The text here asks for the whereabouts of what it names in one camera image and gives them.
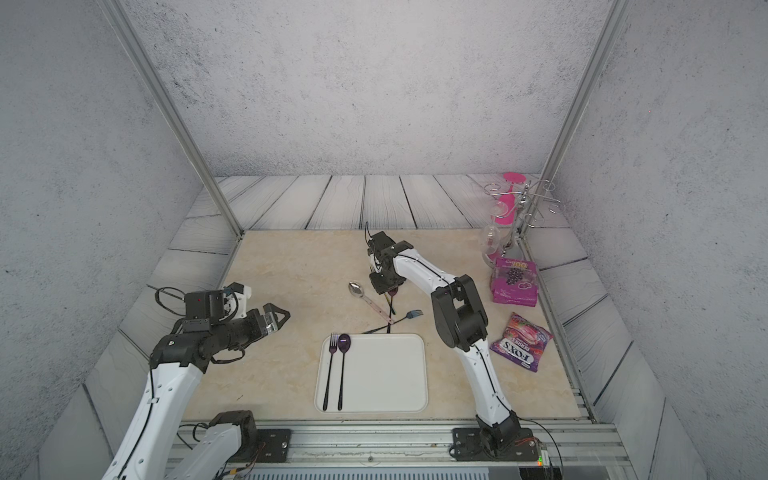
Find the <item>maroon purple spoon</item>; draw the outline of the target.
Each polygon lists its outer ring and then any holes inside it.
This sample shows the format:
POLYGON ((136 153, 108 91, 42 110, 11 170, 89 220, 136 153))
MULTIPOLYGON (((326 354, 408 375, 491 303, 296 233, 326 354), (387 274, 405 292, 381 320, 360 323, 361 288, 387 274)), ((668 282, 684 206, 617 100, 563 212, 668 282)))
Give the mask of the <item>maroon purple spoon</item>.
POLYGON ((393 306, 393 304, 394 304, 394 296, 397 294, 397 292, 398 292, 398 289, 397 289, 397 288, 395 288, 395 289, 393 289, 393 290, 390 290, 390 291, 389 291, 389 292, 388 292, 388 293, 385 295, 385 299, 386 299, 386 301, 387 301, 387 304, 388 304, 388 309, 389 309, 389 313, 388 313, 388 317, 389 317, 389 320, 388 320, 388 326, 387 326, 387 330, 386 330, 386 333, 387 333, 387 334, 390 334, 390 333, 391 333, 391 331, 392 331, 392 325, 393 325, 393 323, 394 323, 394 318, 395 318, 395 316, 396 316, 396 311, 395 311, 395 309, 394 309, 394 306, 393 306))

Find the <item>silver spoon pink handle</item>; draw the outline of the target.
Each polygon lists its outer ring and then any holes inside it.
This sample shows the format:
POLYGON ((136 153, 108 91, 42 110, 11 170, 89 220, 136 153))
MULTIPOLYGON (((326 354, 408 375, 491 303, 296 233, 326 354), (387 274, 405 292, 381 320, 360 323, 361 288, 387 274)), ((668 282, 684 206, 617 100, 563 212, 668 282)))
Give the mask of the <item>silver spoon pink handle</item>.
POLYGON ((376 304, 371 298, 369 298, 363 289, 363 287, 356 282, 348 283, 348 290, 350 294, 358 299, 364 301, 374 312, 376 312, 381 318, 383 318, 389 325, 392 324, 392 319, 389 313, 376 304))

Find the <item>dark purple fork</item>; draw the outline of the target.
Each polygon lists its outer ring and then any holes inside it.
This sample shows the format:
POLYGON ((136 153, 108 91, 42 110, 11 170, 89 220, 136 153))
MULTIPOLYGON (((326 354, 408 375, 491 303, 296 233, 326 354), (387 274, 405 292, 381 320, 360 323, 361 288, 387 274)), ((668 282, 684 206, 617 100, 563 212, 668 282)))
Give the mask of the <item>dark purple fork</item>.
POLYGON ((329 361, 328 361, 328 371, 326 376, 326 386, 325 386, 325 392, 324 392, 324 398, 323 398, 323 404, 322 404, 323 411, 326 411, 328 409, 333 356, 338 350, 339 337, 340 337, 339 334, 334 333, 330 336, 330 340, 329 340, 329 349, 328 349, 329 361))

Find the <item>blue fork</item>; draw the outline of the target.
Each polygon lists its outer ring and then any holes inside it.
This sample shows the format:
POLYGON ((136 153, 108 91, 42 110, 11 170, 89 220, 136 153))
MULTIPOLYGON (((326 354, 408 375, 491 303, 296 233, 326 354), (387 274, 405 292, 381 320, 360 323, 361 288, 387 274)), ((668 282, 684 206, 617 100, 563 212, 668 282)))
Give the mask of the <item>blue fork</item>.
POLYGON ((381 330, 386 330, 387 332, 390 332, 391 331, 391 327, 393 325, 395 325, 397 323, 400 323, 400 322, 402 322, 404 320, 409 320, 409 319, 414 319, 414 318, 420 317, 422 315, 423 315, 423 311, 422 310, 411 310, 404 317, 402 317, 402 318, 400 318, 398 320, 389 321, 384 326, 381 326, 381 327, 378 327, 378 328, 374 328, 374 329, 365 331, 365 334, 372 334, 372 333, 379 332, 381 330))

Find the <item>dark purple spoon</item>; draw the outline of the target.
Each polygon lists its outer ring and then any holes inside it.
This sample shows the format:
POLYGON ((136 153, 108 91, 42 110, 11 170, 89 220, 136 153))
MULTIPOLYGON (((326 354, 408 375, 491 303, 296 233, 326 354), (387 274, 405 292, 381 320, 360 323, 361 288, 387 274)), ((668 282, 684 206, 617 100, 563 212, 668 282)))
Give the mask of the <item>dark purple spoon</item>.
POLYGON ((351 348, 352 339, 348 333, 343 333, 338 339, 338 350, 342 354, 342 366, 339 380, 339 393, 337 399, 337 410, 341 411, 344 404, 344 375, 345 375, 345 363, 347 352, 351 348))

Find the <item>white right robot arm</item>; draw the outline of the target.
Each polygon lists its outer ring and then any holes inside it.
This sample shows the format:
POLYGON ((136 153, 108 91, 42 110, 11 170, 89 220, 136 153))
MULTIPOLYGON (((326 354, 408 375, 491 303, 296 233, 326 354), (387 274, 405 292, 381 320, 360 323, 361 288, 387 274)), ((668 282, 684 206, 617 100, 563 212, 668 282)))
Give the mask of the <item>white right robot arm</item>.
POLYGON ((440 269, 412 244, 396 242, 383 231, 366 244, 369 279, 377 293, 390 293, 411 282, 430 297, 436 331, 459 355, 469 380, 483 451, 495 457, 508 450, 520 438, 522 427, 490 359, 489 320, 474 280, 440 269))

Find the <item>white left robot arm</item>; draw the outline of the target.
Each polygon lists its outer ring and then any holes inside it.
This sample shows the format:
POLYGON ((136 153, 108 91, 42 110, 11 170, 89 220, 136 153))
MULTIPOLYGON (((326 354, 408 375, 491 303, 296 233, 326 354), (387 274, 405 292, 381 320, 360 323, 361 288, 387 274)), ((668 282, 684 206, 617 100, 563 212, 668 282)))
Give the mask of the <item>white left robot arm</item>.
POLYGON ((215 356, 243 354, 291 318, 271 303, 239 318, 184 320, 179 333, 163 337, 150 356, 143 396, 106 479, 220 479, 257 463, 286 459, 291 433, 260 433, 249 410, 227 411, 208 422, 205 436, 170 473, 166 465, 187 405, 215 356))

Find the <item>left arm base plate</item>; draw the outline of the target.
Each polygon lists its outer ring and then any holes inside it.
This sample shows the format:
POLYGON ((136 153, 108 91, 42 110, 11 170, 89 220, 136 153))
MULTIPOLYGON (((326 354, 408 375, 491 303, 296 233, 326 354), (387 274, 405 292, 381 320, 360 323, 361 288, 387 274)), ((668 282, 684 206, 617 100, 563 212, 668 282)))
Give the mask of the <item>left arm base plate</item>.
POLYGON ((290 429, 261 429, 246 433, 230 463, 284 463, 292 437, 290 429))

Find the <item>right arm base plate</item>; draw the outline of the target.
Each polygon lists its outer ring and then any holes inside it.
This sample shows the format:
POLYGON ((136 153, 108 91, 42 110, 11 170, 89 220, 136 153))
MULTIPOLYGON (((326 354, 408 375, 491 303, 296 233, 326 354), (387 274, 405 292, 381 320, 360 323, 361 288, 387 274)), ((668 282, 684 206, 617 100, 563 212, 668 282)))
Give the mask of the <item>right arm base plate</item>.
POLYGON ((448 454, 459 462, 541 461, 538 439, 528 428, 522 428, 513 437, 503 440, 495 439, 480 428, 454 428, 452 440, 448 454))

